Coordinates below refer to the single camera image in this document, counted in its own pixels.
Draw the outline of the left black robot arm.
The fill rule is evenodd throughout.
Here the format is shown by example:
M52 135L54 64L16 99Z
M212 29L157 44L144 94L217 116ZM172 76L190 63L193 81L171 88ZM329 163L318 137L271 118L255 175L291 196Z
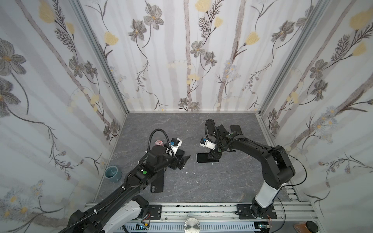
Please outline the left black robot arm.
M73 213L62 232L113 233L130 220L145 217L149 203L140 192L163 178L167 168L184 168L190 157L180 149L182 143L179 138L166 137L164 146L148 145L138 164L126 174L123 184L95 206Z

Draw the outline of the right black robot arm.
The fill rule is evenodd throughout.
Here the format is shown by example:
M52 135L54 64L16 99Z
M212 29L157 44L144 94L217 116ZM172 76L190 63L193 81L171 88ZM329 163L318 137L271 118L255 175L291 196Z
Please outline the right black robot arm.
M239 125L231 125L231 131L224 126L216 126L212 119L206 120L205 137L200 145L210 149L208 158L220 160L224 152L241 151L260 162L264 183L260 191L253 198L247 211L238 210L241 216L262 219L274 213L274 199L279 191L289 186L288 182L295 176L296 171L290 155L282 146L264 145L250 140L243 135Z

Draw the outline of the black phone case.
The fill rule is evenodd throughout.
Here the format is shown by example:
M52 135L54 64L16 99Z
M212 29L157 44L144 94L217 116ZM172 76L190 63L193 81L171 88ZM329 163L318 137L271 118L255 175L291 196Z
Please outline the black phone case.
M151 193L162 193L164 191L164 173L165 170L157 173L156 179L151 183Z
M239 125L231 125L230 129L232 133L236 132L237 134L242 135L242 130Z

